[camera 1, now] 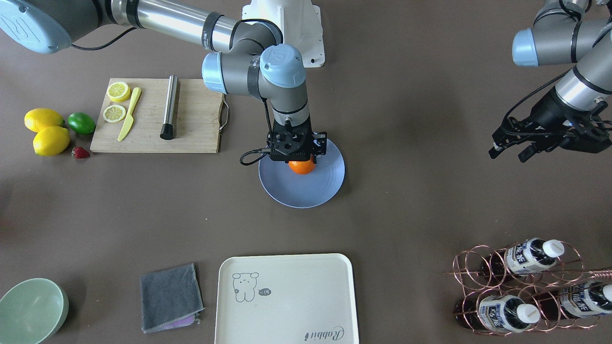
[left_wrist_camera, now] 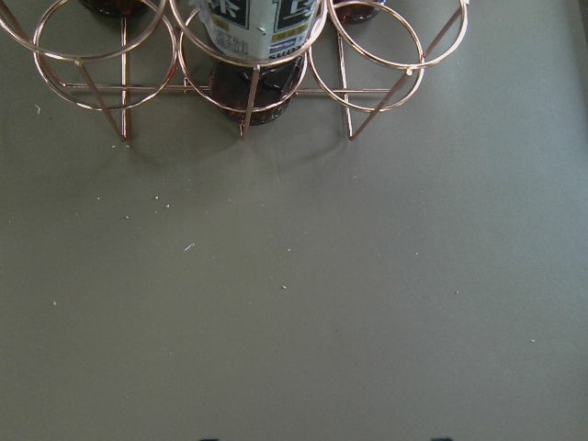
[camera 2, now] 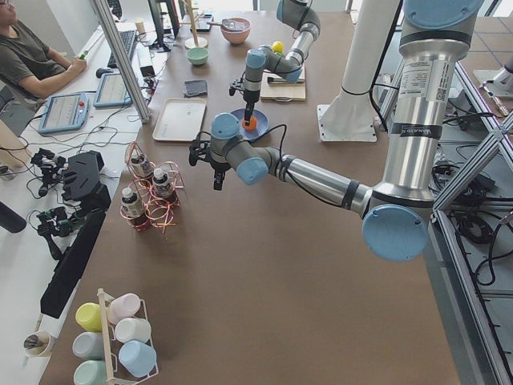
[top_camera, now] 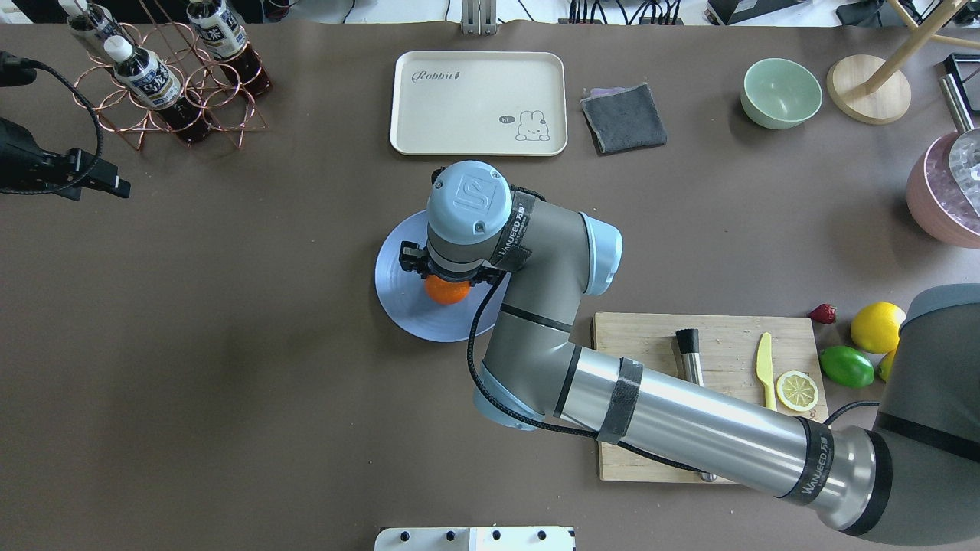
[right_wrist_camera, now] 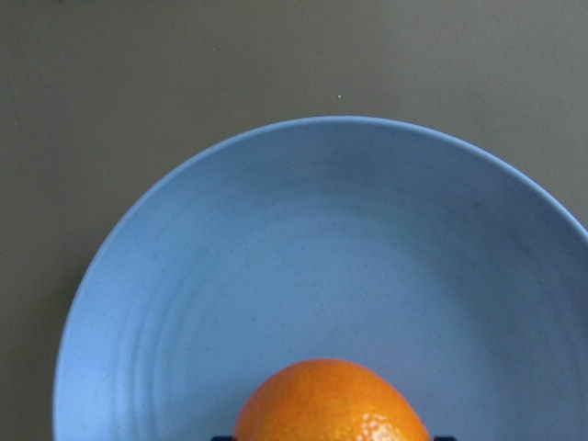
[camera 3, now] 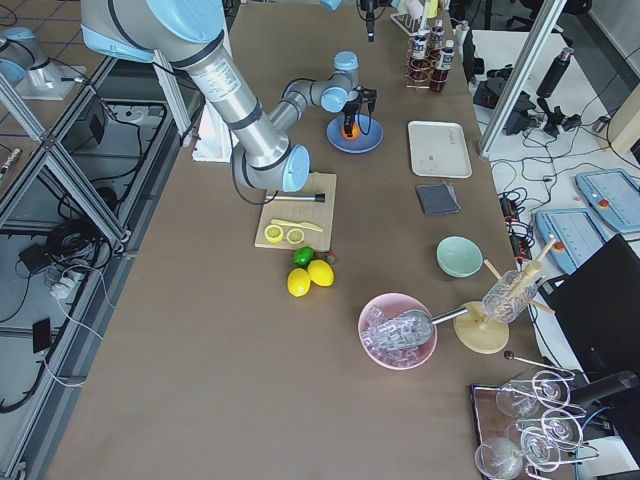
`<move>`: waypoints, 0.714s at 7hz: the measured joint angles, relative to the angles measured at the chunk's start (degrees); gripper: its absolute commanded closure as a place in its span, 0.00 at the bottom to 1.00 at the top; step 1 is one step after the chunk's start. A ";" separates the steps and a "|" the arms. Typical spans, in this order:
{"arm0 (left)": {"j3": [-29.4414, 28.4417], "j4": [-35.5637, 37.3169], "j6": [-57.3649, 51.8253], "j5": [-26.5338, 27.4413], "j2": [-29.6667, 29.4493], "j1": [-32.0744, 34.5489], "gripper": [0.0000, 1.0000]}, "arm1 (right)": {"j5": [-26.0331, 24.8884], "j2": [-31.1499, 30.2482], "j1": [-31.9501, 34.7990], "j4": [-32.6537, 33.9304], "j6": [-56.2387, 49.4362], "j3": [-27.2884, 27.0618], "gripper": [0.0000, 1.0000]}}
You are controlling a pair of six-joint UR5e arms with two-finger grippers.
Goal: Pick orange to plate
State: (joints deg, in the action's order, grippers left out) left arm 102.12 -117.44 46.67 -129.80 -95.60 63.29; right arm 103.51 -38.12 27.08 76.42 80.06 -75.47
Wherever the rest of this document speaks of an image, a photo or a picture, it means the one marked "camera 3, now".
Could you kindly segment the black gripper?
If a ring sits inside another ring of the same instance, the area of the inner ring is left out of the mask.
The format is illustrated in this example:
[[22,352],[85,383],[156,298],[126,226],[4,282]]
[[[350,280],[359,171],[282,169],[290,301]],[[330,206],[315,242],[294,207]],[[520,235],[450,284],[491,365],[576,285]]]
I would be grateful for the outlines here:
[[356,135],[356,114],[359,113],[362,106],[365,105],[368,114],[372,115],[375,110],[376,101],[377,91],[375,89],[358,86],[349,93],[341,130],[343,136]]
[[[365,21],[368,30],[373,30],[375,21],[378,18],[376,11],[379,8],[387,8],[390,6],[389,0],[357,0],[356,5],[359,8],[359,16]],[[375,32],[367,32],[367,40],[369,43],[375,42]]]

